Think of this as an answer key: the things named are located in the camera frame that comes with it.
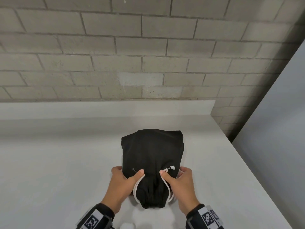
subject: hand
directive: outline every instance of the hand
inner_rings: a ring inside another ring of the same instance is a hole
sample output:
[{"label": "hand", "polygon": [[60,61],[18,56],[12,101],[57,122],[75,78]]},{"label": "hand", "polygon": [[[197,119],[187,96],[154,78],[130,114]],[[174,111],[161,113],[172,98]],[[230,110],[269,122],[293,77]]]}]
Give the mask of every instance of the hand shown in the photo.
[{"label": "hand", "polygon": [[179,209],[187,215],[200,202],[195,195],[192,170],[181,166],[177,178],[171,177],[168,173],[160,170],[160,175],[170,184],[173,194],[178,199]]},{"label": "hand", "polygon": [[140,169],[133,177],[126,178],[121,169],[121,166],[111,169],[112,177],[105,197],[101,201],[115,214],[120,211],[122,202],[131,194],[136,182],[144,175],[144,170]]}]

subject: black sleeve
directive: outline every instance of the black sleeve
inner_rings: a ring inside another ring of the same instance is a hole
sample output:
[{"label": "black sleeve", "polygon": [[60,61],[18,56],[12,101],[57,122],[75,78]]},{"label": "black sleeve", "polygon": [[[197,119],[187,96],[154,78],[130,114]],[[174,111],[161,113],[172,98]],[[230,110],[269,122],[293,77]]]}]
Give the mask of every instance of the black sleeve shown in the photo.
[{"label": "black sleeve", "polygon": [[198,210],[203,207],[205,207],[204,204],[199,204],[186,215],[186,229],[208,229],[207,225],[203,221],[203,218],[198,212]]},{"label": "black sleeve", "polygon": [[[95,210],[98,210],[103,215],[102,219],[91,219],[91,215]],[[77,229],[81,228],[84,224],[88,224],[90,228],[91,225],[94,225],[95,221],[98,222],[97,225],[94,227],[95,229],[109,229],[112,226],[113,219],[114,212],[112,211],[112,209],[110,209],[105,204],[99,203],[96,204],[90,211],[88,211],[84,218],[79,221],[79,223],[77,224]]]}]

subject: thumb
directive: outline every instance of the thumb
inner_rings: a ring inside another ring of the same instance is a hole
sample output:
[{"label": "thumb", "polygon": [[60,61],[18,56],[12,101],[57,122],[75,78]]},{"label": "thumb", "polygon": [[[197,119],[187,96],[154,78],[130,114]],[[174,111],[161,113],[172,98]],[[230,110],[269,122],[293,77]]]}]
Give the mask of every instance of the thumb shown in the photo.
[{"label": "thumb", "polygon": [[144,175],[144,170],[140,169],[134,176],[130,177],[134,184]]},{"label": "thumb", "polygon": [[166,173],[164,170],[160,170],[161,177],[167,181],[169,184],[171,184],[175,179],[171,177],[168,173]]}]

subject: white table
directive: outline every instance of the white table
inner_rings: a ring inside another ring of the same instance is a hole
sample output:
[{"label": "white table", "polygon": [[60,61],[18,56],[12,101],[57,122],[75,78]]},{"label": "white table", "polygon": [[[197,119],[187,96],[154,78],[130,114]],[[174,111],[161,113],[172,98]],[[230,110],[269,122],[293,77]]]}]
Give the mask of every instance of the white table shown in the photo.
[{"label": "white table", "polygon": [[[144,128],[181,130],[181,165],[198,199],[226,229],[291,228],[210,116],[214,101],[0,104],[0,228],[66,229],[103,198],[121,138]],[[133,197],[115,216],[137,229],[184,228],[177,202],[144,210]]]}]

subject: black wristband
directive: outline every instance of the black wristband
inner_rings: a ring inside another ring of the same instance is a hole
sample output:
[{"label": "black wristband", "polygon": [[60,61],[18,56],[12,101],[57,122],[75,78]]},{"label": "black wristband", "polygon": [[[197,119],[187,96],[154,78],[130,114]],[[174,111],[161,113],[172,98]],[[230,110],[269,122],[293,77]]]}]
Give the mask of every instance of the black wristband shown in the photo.
[{"label": "black wristband", "polygon": [[193,210],[191,210],[187,215],[186,215],[186,219],[189,219],[190,217],[192,217],[199,209],[203,208],[204,204],[200,203],[198,204],[198,206],[196,206]]},{"label": "black wristband", "polygon": [[94,208],[97,209],[99,212],[101,212],[103,215],[107,215],[113,221],[113,219],[114,219],[114,212],[108,206],[106,206],[103,203],[98,203],[98,204],[96,204],[94,206]]}]

